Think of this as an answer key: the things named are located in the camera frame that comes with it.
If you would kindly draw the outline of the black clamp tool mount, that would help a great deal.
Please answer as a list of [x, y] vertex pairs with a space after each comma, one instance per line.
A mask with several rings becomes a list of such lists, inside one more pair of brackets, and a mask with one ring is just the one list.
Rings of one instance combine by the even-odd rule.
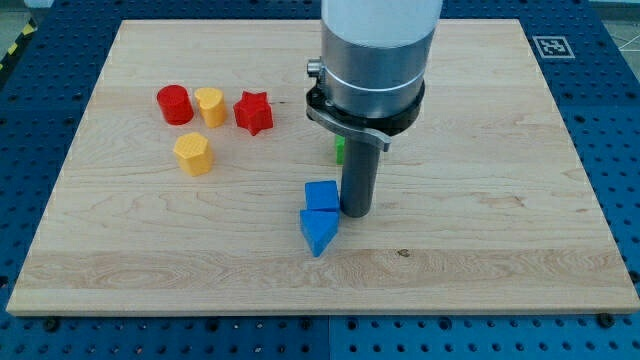
[[308, 76], [316, 79], [316, 85], [306, 94], [306, 115], [330, 132], [387, 152], [391, 137], [404, 132], [416, 121], [425, 94], [425, 82], [421, 83], [416, 98], [402, 112], [384, 118], [367, 118], [341, 110], [326, 98], [320, 88], [324, 69], [320, 58], [310, 59], [307, 63]]

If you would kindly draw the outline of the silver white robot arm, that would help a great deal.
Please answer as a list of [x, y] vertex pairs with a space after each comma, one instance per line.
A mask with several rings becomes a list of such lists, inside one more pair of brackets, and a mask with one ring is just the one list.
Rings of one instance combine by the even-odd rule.
[[324, 0], [306, 114], [344, 138], [340, 208], [370, 211], [381, 153], [417, 120], [443, 0]]

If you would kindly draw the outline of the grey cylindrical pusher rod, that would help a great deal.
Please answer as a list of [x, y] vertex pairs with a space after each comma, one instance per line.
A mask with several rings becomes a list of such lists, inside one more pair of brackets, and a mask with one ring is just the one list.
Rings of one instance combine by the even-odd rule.
[[345, 140], [340, 206], [346, 216], [360, 218], [369, 213], [379, 157], [377, 147], [350, 138]]

